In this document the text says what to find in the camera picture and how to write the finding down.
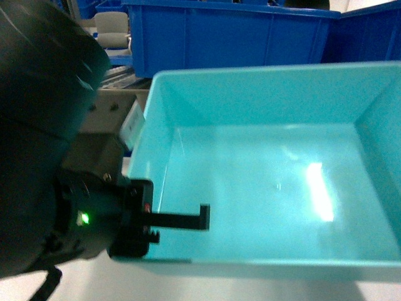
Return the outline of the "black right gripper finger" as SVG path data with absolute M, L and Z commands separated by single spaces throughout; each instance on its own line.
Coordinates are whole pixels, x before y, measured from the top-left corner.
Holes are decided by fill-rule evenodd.
M 159 244 L 160 243 L 160 232 L 147 229 L 144 231 L 144 242 L 147 244 Z

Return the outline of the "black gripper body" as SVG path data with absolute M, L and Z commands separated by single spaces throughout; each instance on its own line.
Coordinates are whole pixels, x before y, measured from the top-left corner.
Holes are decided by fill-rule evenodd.
M 143 216 L 151 213 L 148 180 L 107 182 L 89 172 L 62 169 L 56 177 L 56 255 L 141 258 L 154 242 Z

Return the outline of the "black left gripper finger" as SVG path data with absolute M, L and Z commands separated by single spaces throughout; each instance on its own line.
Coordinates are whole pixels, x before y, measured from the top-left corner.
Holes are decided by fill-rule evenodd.
M 200 205 L 198 215 L 173 213 L 147 213 L 147 226 L 184 230 L 209 230 L 211 206 Z

